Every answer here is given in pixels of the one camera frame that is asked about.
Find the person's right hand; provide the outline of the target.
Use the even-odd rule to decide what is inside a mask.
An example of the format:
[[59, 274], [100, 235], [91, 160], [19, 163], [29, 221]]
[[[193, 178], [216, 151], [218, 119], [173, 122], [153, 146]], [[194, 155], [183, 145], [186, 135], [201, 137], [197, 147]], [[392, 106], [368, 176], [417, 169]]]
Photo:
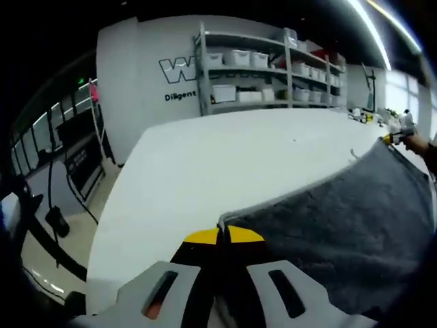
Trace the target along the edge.
[[405, 137], [403, 143], [408, 150], [413, 151], [419, 156], [423, 156], [429, 148], [429, 142], [421, 138], [418, 134]]

